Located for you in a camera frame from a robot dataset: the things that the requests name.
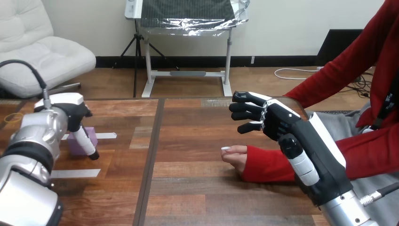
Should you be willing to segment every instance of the purple foam cube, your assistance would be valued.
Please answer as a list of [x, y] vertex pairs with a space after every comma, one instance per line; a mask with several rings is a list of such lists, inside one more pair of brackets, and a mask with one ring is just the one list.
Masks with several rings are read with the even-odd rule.
[[[91, 142], [93, 143], [94, 147], [97, 146], [97, 136], [96, 132], [94, 131], [94, 127], [85, 127]], [[68, 146], [69, 146], [69, 151], [71, 152], [72, 155], [86, 155], [86, 152], [82, 149], [82, 147], [78, 144], [76, 141], [75, 136], [70, 133], [69, 136], [67, 137], [68, 141]]]

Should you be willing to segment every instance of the robotic arm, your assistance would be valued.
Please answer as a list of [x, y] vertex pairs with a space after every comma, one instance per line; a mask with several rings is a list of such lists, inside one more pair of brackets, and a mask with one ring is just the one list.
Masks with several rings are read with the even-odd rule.
[[278, 141], [300, 188], [330, 225], [378, 225], [364, 206], [399, 188], [398, 183], [359, 200], [346, 176], [345, 159], [316, 113], [303, 121], [280, 101], [252, 92], [235, 92], [232, 100], [235, 103], [229, 109], [233, 120], [255, 120], [239, 126], [238, 132], [259, 130]]
[[[17, 60], [0, 63], [21, 63]], [[26, 62], [22, 64], [37, 71]], [[38, 79], [43, 99], [34, 113], [24, 115], [20, 129], [0, 157], [0, 225], [56, 226], [63, 205], [51, 190], [50, 174], [60, 156], [60, 142], [69, 130], [92, 160], [99, 158], [81, 121], [92, 116], [78, 93], [47, 95], [46, 85]]]

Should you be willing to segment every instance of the wood grain table surface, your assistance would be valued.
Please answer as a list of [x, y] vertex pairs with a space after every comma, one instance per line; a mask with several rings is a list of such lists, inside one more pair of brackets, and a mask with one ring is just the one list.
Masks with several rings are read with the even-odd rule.
[[[294, 100], [279, 100], [305, 117]], [[324, 226], [320, 211], [287, 184], [240, 180], [220, 148], [255, 145], [279, 149], [262, 132], [241, 135], [227, 98], [85, 101], [84, 119], [99, 139], [100, 158], [72, 157], [66, 141], [54, 170], [101, 169], [95, 178], [54, 179], [64, 203], [62, 226]], [[33, 103], [18, 112], [31, 113]], [[0, 130], [0, 153], [20, 123]]]

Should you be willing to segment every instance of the white chair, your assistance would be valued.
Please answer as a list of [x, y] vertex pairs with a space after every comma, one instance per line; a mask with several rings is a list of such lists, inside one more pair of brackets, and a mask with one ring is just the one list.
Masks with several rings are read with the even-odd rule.
[[[51, 89], [91, 71], [96, 57], [76, 42], [54, 37], [41, 0], [0, 0], [0, 62], [24, 60], [38, 70]], [[51, 90], [56, 93], [79, 83]], [[24, 65], [0, 68], [0, 88], [28, 98], [40, 93], [32, 72]]]

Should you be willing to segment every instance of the black robotic finger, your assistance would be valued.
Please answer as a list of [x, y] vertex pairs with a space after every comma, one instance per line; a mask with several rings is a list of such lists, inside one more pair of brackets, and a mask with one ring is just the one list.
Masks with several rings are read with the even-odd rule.
[[233, 113], [231, 113], [231, 118], [234, 121], [245, 120], [245, 119], [260, 121], [261, 116], [262, 116], [261, 114], [252, 114], [251, 112], [233, 112]]
[[261, 114], [264, 111], [263, 107], [256, 106], [252, 103], [232, 103], [229, 106], [231, 112], [245, 112], [249, 111], [254, 114]]
[[235, 91], [232, 98], [233, 102], [238, 103], [245, 103], [245, 102], [252, 102], [258, 106], [263, 106], [263, 104], [267, 101], [260, 97], [256, 97], [252, 95], [250, 92], [238, 92]]
[[237, 127], [237, 131], [240, 134], [248, 133], [251, 131], [260, 131], [262, 129], [262, 122], [261, 121], [252, 121], [252, 122], [247, 122], [243, 125], [240, 125]]

